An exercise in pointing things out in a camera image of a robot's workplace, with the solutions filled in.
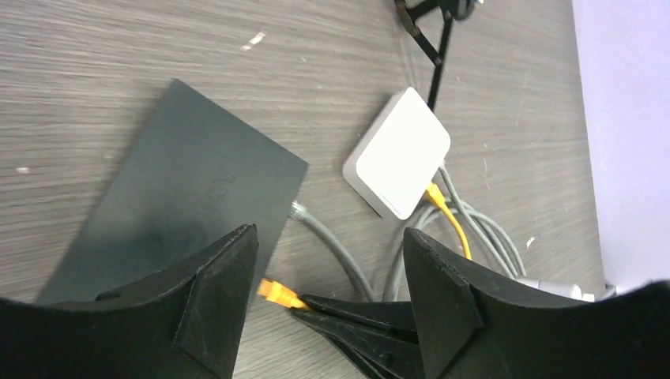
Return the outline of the black network switch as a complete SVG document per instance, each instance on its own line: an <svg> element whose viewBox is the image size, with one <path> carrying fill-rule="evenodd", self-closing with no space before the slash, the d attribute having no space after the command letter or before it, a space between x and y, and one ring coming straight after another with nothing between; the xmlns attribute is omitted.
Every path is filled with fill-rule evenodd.
<svg viewBox="0 0 670 379"><path fill-rule="evenodd" d="M173 265L243 224L265 275L308 164L173 80L36 297L88 301Z"/></svg>

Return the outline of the white network switch box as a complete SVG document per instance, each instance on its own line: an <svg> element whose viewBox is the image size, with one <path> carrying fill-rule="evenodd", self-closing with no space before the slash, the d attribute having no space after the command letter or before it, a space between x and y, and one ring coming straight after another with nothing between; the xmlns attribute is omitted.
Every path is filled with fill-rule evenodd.
<svg viewBox="0 0 670 379"><path fill-rule="evenodd" d="M344 161L344 180L382 218L406 220L451 146L446 127L413 88L393 95Z"/></svg>

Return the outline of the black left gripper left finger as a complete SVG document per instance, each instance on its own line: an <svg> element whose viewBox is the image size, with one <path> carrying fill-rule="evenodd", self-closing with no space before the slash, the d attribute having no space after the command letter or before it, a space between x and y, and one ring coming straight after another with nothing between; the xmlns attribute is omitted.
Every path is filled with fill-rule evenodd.
<svg viewBox="0 0 670 379"><path fill-rule="evenodd" d="M253 290L255 225L88 302L1 301L4 378L229 378Z"/></svg>

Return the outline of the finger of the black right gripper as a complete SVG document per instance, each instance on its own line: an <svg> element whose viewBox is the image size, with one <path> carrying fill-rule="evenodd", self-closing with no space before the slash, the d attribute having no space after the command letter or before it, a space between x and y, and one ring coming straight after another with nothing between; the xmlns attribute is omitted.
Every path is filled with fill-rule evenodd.
<svg viewBox="0 0 670 379"><path fill-rule="evenodd" d="M376 328L416 331L411 302L350 302L303 295L301 300L317 313Z"/></svg>
<svg viewBox="0 0 670 379"><path fill-rule="evenodd" d="M416 322L409 311L364 315L292 311L368 378L425 378Z"/></svg>

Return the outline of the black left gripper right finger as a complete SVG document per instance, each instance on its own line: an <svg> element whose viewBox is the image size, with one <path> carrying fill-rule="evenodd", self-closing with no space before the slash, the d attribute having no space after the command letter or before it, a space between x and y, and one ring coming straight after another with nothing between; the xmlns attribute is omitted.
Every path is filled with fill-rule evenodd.
<svg viewBox="0 0 670 379"><path fill-rule="evenodd" d="M404 260L428 378L666 378L669 284L584 302L478 265L417 229Z"/></svg>

